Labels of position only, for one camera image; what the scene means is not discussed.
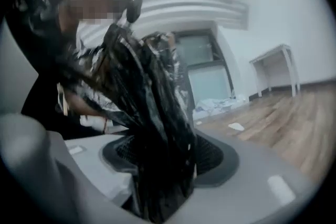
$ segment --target black garbage bag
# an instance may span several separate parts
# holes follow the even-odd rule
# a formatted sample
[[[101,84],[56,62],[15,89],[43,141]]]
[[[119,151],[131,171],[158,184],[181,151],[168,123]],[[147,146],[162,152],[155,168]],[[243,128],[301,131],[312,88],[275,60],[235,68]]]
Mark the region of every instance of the black garbage bag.
[[[95,49],[58,57],[66,87],[106,117],[136,130],[141,217],[163,223],[193,191],[196,137],[176,51],[168,36],[138,41],[112,24]]]

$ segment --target window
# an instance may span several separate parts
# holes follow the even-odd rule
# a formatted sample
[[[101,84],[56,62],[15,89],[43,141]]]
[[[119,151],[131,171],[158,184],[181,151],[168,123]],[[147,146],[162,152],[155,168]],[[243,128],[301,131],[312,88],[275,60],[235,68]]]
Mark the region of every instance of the window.
[[[206,99],[227,99],[232,95],[232,80],[211,30],[176,33],[178,53],[188,66],[193,104]]]

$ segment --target wooden floor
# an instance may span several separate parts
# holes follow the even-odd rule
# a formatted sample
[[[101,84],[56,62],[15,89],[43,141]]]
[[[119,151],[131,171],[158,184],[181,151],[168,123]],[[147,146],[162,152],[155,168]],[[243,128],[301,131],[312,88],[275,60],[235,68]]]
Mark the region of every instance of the wooden floor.
[[[240,123],[240,132],[228,127]],[[200,125],[274,149],[315,182],[323,179],[336,141],[336,84],[311,86],[293,98],[273,92]]]

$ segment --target plastic bag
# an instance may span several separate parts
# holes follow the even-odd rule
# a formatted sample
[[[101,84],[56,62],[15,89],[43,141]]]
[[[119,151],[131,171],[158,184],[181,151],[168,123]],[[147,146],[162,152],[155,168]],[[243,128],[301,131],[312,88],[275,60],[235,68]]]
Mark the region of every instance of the plastic bag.
[[[137,41],[128,29],[112,24],[101,46],[58,59],[68,89],[142,137],[135,186],[141,217],[154,223],[164,222],[186,201],[195,172],[187,90],[168,40],[155,33]]]

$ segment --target black mesh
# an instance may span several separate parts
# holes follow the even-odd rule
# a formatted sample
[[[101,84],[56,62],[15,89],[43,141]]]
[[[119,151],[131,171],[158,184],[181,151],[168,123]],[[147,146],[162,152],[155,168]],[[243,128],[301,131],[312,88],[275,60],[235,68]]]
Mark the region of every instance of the black mesh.
[[[116,147],[117,155],[131,164],[137,165],[137,144],[136,136],[130,136]],[[223,152],[219,147],[199,135],[197,135],[196,156],[197,175],[205,174],[216,168],[224,159]]]

